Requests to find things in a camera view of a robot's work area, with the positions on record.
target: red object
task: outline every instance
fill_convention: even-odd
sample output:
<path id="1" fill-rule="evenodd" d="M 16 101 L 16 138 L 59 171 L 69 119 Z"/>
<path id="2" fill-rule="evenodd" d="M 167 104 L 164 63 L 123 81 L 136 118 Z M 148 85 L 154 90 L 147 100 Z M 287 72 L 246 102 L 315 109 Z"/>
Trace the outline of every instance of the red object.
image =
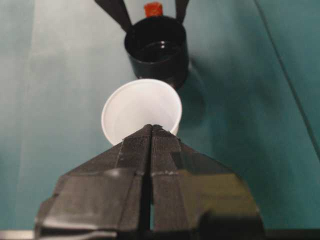
<path id="1" fill-rule="evenodd" d="M 144 5 L 144 11 L 145 11 L 145 16 L 152 17 L 152 16 L 162 16 L 163 11 L 162 11 L 162 4 L 160 2 L 154 1 L 147 3 Z"/>

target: green table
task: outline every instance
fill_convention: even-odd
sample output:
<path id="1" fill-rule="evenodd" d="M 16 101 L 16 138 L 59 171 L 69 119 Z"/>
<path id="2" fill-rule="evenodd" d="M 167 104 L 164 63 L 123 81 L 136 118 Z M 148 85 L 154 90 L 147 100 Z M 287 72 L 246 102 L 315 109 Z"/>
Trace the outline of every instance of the green table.
<path id="1" fill-rule="evenodd" d="M 145 2 L 126 1 L 133 23 Z M 257 3 L 190 1 L 178 136 L 248 182 L 267 229 L 320 228 L 320 3 Z M 0 230 L 31 229 L 58 177 L 111 147 L 103 105 L 135 76 L 93 0 L 4 0 L 0 32 Z"/>

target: white paper cup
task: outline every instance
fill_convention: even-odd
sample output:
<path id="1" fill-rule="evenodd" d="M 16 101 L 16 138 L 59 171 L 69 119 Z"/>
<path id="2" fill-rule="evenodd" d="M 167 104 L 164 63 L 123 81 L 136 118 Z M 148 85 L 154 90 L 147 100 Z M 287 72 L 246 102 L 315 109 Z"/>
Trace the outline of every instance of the white paper cup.
<path id="1" fill-rule="evenodd" d="M 105 137 L 116 145 L 146 124 L 161 125 L 176 135 L 181 116 L 181 100 L 169 84 L 140 79 L 121 86 L 108 98 L 101 125 Z"/>

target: teal surface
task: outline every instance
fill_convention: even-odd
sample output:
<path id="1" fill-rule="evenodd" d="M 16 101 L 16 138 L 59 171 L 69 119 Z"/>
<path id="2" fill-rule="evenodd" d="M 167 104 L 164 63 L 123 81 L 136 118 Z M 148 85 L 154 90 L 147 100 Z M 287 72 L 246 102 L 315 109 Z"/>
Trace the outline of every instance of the teal surface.
<path id="1" fill-rule="evenodd" d="M 126 1 L 133 22 L 145 2 Z M 320 6 L 259 4 L 291 82 L 254 1 L 191 0 L 178 136 L 248 182 L 267 229 L 320 228 Z M 0 229 L 31 229 L 58 177 L 111 147 L 103 105 L 135 76 L 94 1 L 4 0 L 0 20 Z"/>

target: black cup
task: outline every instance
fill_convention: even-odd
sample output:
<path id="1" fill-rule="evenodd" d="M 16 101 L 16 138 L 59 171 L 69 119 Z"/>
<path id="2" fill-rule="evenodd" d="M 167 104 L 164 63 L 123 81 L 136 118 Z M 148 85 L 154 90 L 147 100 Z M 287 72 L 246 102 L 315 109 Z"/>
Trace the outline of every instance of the black cup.
<path id="1" fill-rule="evenodd" d="M 147 17 L 127 31 L 124 47 L 139 79 L 158 79 L 175 89 L 188 73 L 187 34 L 184 26 L 168 16 Z"/>

